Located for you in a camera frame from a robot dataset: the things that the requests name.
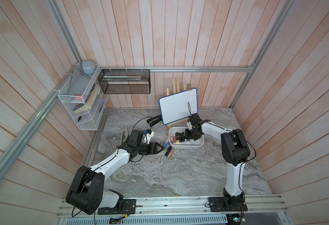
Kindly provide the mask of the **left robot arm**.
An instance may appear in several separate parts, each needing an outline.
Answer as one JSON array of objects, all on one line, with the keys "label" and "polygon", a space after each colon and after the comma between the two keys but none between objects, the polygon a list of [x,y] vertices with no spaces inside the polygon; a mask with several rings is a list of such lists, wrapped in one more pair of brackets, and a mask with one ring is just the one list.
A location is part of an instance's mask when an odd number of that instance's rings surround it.
[{"label": "left robot arm", "polygon": [[88,215],[95,213],[97,209],[116,214],[124,212],[123,195],[114,190],[104,191],[104,182],[136,156],[156,155],[162,152],[164,147],[152,142],[153,136],[154,132],[149,129],[135,129],[108,158],[91,167],[80,167],[66,195],[66,203]]}]

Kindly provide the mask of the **black gold square lipstick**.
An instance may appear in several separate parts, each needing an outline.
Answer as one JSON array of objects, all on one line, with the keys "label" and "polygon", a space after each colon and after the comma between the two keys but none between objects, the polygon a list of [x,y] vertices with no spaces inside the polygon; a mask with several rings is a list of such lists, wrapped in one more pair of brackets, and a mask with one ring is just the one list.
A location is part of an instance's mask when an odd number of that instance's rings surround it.
[{"label": "black gold square lipstick", "polygon": [[176,143],[179,143],[179,141],[180,141],[180,139],[179,139],[179,132],[176,132],[175,135],[176,135]]}]

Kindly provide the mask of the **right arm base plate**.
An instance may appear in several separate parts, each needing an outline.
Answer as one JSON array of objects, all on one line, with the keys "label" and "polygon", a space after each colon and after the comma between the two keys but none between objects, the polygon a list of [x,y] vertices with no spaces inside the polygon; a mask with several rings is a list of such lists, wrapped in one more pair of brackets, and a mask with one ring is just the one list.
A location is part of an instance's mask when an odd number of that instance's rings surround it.
[{"label": "right arm base plate", "polygon": [[231,202],[226,197],[209,197],[209,208],[211,212],[241,212],[248,211],[247,205],[243,201]]}]

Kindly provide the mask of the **pink blue gradient lipstick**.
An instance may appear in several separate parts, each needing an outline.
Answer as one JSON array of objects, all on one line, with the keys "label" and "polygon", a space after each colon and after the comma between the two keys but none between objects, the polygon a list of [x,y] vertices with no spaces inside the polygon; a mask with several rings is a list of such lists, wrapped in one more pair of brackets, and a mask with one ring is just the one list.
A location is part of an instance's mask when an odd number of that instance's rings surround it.
[{"label": "pink blue gradient lipstick", "polygon": [[169,139],[167,138],[163,144],[163,147],[166,148],[168,144],[169,144]]}]

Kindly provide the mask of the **white plastic storage box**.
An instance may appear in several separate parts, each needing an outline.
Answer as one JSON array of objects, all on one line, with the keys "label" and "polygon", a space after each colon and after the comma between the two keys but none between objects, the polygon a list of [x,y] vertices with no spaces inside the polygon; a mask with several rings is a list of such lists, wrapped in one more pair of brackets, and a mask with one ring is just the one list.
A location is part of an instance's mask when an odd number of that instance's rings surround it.
[{"label": "white plastic storage box", "polygon": [[204,144],[204,137],[198,140],[186,136],[186,127],[171,127],[168,131],[170,146],[174,149],[199,149]]}]

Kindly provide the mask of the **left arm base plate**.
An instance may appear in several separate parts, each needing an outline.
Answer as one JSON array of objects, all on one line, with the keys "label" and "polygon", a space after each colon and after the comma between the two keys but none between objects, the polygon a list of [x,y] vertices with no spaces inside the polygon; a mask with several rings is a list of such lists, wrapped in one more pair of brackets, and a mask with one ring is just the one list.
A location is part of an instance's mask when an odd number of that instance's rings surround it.
[{"label": "left arm base plate", "polygon": [[122,199],[114,208],[102,207],[98,209],[98,215],[131,215],[135,214],[136,199]]}]

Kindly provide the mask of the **pink gloss silver cap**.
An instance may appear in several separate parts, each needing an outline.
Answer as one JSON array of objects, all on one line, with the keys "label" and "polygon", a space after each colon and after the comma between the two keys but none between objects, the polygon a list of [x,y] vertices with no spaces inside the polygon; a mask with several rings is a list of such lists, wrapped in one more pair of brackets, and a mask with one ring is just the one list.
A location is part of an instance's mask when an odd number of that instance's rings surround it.
[{"label": "pink gloss silver cap", "polygon": [[176,143],[176,142],[177,142],[176,133],[173,133],[172,142],[173,142],[173,143]]}]

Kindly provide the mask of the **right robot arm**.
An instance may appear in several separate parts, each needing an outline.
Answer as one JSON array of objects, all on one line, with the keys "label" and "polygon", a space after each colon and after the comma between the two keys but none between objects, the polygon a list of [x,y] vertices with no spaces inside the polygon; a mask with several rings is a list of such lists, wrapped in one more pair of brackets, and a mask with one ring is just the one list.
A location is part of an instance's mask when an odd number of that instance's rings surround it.
[{"label": "right robot arm", "polygon": [[197,141],[203,135],[209,135],[221,141],[222,156],[227,163],[227,181],[223,199],[219,201],[218,207],[227,211],[237,211],[245,201],[242,189],[243,172],[251,154],[242,130],[223,128],[209,120],[202,120],[198,114],[190,115],[187,125],[186,139]]}]

